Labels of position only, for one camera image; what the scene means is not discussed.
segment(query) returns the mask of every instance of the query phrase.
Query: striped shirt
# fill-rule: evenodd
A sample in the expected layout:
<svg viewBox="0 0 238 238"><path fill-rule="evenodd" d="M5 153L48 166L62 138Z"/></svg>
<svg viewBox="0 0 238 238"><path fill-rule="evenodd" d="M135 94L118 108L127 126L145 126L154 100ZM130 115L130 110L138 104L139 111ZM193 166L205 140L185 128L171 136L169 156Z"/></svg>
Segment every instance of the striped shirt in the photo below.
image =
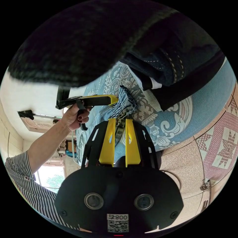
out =
<svg viewBox="0 0 238 238"><path fill-rule="evenodd" d="M31 174L27 151L7 158L5 167L18 191L32 208L54 222L79 230L79 228L66 224L57 213L54 206L56 193L35 182Z"/></svg>

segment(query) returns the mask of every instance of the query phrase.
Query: blue patterned bedspread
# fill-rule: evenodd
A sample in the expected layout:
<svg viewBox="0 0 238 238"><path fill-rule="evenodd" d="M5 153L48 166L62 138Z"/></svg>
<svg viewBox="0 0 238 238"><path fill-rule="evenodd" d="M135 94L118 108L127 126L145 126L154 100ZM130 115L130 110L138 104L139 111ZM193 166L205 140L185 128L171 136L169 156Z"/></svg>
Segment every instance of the blue patterned bedspread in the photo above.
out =
<svg viewBox="0 0 238 238"><path fill-rule="evenodd" d="M127 66L118 62L103 76L88 84L84 96L94 94L112 94L117 96L120 85L124 85L136 99L139 109L133 118L144 125L155 145L156 151L169 148L192 137L206 127L223 109L235 85L235 74L228 61L216 76L202 89L182 100L165 112L156 111L149 105L142 90L129 72ZM106 106L92 109L87 127L108 120ZM77 156L82 159L87 132L76 130ZM115 146L115 162L125 155L125 133Z"/></svg>

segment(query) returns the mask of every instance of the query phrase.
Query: window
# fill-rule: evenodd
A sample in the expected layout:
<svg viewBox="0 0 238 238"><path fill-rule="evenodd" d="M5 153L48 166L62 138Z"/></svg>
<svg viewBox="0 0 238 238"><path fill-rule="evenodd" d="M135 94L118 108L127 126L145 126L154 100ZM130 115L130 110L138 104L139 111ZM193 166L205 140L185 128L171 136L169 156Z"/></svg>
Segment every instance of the window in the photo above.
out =
<svg viewBox="0 0 238 238"><path fill-rule="evenodd" d="M35 178L38 184L57 193L65 179L64 168L58 166L41 166L35 173Z"/></svg>

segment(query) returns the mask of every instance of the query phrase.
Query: label sticker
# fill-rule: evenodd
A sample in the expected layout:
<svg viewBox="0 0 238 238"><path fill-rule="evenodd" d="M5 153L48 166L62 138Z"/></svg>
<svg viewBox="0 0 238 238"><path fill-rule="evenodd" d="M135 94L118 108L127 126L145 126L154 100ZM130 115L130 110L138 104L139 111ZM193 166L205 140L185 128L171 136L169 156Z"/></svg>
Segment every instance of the label sticker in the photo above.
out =
<svg viewBox="0 0 238 238"><path fill-rule="evenodd" d="M129 232L128 214L107 214L108 232Z"/></svg>

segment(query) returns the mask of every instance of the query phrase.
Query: person's hand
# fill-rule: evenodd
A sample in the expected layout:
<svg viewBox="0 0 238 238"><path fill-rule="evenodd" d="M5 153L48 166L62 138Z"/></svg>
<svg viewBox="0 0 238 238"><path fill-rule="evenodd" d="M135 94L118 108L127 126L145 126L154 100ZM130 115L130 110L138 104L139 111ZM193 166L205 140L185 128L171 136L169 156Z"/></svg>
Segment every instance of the person's hand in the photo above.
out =
<svg viewBox="0 0 238 238"><path fill-rule="evenodd" d="M72 105L60 120L69 131L76 130L80 127L80 123L89 121L89 112L91 109L84 110L83 114L78 115L79 108L77 104Z"/></svg>

